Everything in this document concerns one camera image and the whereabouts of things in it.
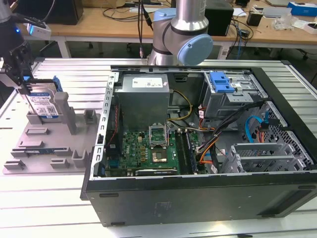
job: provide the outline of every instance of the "floor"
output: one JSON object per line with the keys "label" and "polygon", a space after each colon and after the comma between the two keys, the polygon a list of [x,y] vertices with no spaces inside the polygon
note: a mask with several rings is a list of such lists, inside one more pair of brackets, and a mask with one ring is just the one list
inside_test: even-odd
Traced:
{"label": "floor", "polygon": [[[45,42],[31,41],[32,53],[35,57],[40,56],[40,49],[45,46]],[[92,43],[93,48],[89,48],[89,43],[86,42],[69,42],[71,54],[74,58],[138,58],[139,44],[131,44],[131,51],[127,51],[126,43],[103,43],[103,54],[99,54],[97,43]],[[145,55],[151,53],[151,44],[144,44]],[[279,60],[288,60],[291,64],[308,80],[311,81],[317,73],[317,51],[306,50],[311,53],[307,55],[307,60],[303,59],[303,54],[296,49],[283,49],[280,52]],[[209,59],[216,59],[218,56],[219,47],[215,46]],[[237,58],[237,48],[234,48],[229,59]],[[267,48],[245,48],[240,57],[241,60],[272,60],[269,57],[270,50]],[[44,52],[44,57],[58,58],[60,52],[58,45],[54,45]],[[314,87],[317,87],[317,77],[313,82]],[[12,89],[0,84],[0,107],[10,95]]]}

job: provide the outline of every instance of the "light blue joint cap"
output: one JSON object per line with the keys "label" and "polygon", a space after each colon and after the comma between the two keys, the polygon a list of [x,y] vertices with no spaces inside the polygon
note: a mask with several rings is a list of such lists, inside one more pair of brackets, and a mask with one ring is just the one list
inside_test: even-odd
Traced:
{"label": "light blue joint cap", "polygon": [[198,65],[210,55],[213,41],[210,35],[202,34],[190,39],[179,50],[177,59],[183,65]]}
{"label": "light blue joint cap", "polygon": [[176,8],[162,8],[154,13],[154,21],[172,19],[176,16]]}

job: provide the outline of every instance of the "chip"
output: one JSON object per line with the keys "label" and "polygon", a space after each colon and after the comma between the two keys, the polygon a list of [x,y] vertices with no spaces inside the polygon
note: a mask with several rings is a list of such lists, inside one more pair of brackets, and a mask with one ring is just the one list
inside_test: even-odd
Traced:
{"label": "chip", "polygon": [[165,149],[152,150],[153,163],[167,163],[167,151]]}

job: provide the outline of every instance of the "hard drive label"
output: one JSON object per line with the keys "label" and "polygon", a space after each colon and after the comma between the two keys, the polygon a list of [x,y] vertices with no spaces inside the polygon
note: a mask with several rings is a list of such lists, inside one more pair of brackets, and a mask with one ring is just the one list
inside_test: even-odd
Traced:
{"label": "hard drive label", "polygon": [[37,115],[46,118],[58,116],[55,105],[50,102],[51,96],[49,93],[30,93],[27,97]]}

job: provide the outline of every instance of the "blue drive bay latch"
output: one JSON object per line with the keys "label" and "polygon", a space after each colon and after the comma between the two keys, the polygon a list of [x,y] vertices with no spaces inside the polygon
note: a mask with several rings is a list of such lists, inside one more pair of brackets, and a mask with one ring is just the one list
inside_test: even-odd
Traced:
{"label": "blue drive bay latch", "polygon": [[216,93],[233,93],[230,79],[223,72],[210,72],[210,81]]}

